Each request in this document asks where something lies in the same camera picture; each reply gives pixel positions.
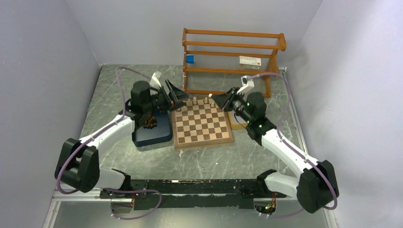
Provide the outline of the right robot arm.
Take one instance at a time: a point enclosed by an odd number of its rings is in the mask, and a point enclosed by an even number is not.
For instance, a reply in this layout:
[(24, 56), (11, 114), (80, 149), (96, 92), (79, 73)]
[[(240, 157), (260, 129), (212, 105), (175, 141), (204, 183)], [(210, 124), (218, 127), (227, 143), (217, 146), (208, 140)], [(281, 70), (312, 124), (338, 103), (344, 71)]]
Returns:
[(318, 161), (294, 146), (266, 117), (267, 105), (260, 92), (247, 96), (238, 94), (238, 88), (219, 95), (209, 94), (223, 111), (233, 111), (243, 119), (249, 137), (260, 146), (273, 152), (294, 173), (294, 177), (277, 171), (262, 174), (256, 189), (259, 195), (281, 193), (298, 200), (302, 209), (314, 213), (321, 208), (335, 209), (339, 190), (335, 169), (327, 160)]

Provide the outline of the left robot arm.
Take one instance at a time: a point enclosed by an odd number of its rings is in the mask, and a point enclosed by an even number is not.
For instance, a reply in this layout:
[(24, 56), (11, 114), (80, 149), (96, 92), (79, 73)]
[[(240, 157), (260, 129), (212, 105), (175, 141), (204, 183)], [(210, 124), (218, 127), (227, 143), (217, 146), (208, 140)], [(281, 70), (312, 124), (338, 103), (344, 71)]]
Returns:
[(67, 139), (55, 169), (57, 189), (68, 194), (61, 185), (72, 187), (70, 193), (89, 192), (94, 188), (113, 190), (124, 198), (131, 193), (131, 177), (123, 171), (101, 169), (99, 155), (111, 149), (122, 138), (134, 134), (156, 111), (173, 111), (186, 104), (190, 94), (175, 87), (169, 80), (167, 87), (158, 83), (137, 81), (124, 102), (121, 112), (101, 129), (81, 139)]

